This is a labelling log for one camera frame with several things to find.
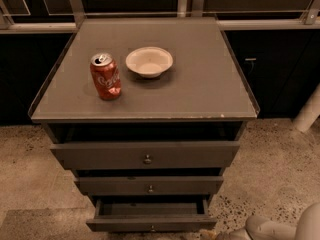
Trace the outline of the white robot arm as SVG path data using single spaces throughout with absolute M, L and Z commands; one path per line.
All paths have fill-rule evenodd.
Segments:
M 229 233 L 202 230 L 200 240 L 320 240 L 320 203 L 306 208 L 296 227 L 252 215 L 244 227 Z

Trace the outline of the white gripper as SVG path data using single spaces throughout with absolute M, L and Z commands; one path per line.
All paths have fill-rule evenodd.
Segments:
M 202 229 L 199 231 L 200 240 L 252 240 L 244 228 L 232 232 L 222 232 L 217 235 L 215 230 Z

